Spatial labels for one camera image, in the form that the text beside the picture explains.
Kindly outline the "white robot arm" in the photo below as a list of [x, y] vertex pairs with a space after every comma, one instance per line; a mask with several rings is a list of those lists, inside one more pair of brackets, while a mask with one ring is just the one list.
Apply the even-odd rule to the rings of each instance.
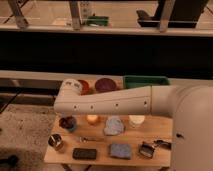
[[213, 171], [213, 86], [144, 86], [83, 95], [75, 79], [62, 82], [54, 102], [61, 116], [152, 115], [173, 120], [169, 171]]

